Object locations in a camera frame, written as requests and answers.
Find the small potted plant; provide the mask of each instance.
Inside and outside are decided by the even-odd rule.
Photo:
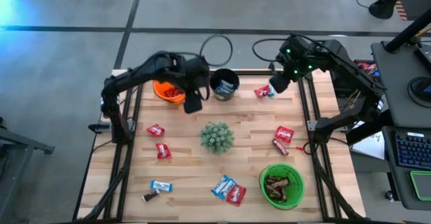
[[[208,123],[201,130],[201,146],[217,155],[225,153],[234,145],[233,134],[225,122]]]

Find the wooden table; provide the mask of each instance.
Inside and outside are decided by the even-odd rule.
[[[313,73],[322,116],[339,113],[328,73]],[[298,85],[291,83],[288,90],[274,99],[258,99],[254,93],[268,83],[269,76],[241,76],[240,87],[228,102],[217,101],[212,95],[203,109],[185,114],[183,106],[174,106],[155,96],[152,83],[144,85],[140,105],[135,146],[127,187],[123,221],[140,222],[257,222],[257,221],[321,221],[316,182],[311,157],[290,149],[281,156],[271,144],[279,125],[295,131],[291,146],[307,142],[306,126]],[[310,113],[312,106],[307,92]],[[207,122],[227,122],[236,138],[234,147],[224,155],[215,156],[200,146],[199,131]],[[145,129],[155,123],[166,129],[162,138],[149,136]],[[343,139],[341,133],[333,137]],[[95,146],[110,139],[110,134],[97,136]],[[156,143],[167,143],[172,159],[158,161]],[[365,215],[356,175],[347,145],[330,141],[329,154],[335,183],[345,199],[361,215]],[[115,146],[109,144],[93,153],[78,218],[88,214],[106,190],[112,167]],[[273,208],[263,197],[258,177],[272,163],[293,165],[304,178],[306,192],[298,207],[290,211]],[[232,206],[211,192],[226,174],[247,188],[240,207]],[[144,203],[143,194],[150,191],[150,181],[173,183],[173,192],[161,193]],[[330,213],[329,191],[325,189]],[[115,215],[118,194],[114,196],[112,215]]]

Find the gray concrete floor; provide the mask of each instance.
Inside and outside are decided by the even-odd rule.
[[[360,0],[370,5],[375,0]],[[0,25],[125,27],[133,0],[0,0]],[[399,32],[411,22],[397,13],[378,20],[355,0],[141,0],[137,28],[239,28]],[[35,153],[19,187],[11,218],[31,223],[70,221],[75,210],[98,119],[103,79],[110,73],[123,33],[17,32],[0,30],[0,116],[8,128],[55,145],[53,155]],[[234,44],[230,68],[266,68],[251,53],[261,38],[228,35]],[[197,52],[205,34],[135,34],[122,67],[141,64],[156,50]],[[391,38],[336,37],[353,59],[371,59],[370,44]],[[205,49],[211,62],[227,56],[214,41]],[[258,47],[274,57],[278,44]],[[367,216],[381,221],[428,221],[431,213],[408,211],[387,202],[385,174],[358,173]]]

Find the black cup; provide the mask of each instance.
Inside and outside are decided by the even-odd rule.
[[[216,89],[220,86],[222,80],[235,85],[235,90],[228,94],[216,92]],[[234,97],[235,91],[240,87],[240,78],[230,69],[217,69],[209,78],[209,86],[213,90],[217,100],[228,101]]]

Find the white paper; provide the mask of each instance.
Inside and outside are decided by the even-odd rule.
[[[359,121],[355,128],[362,124],[364,122]],[[383,139],[382,132],[371,135],[356,143],[353,145],[352,151],[385,160],[385,140]]]

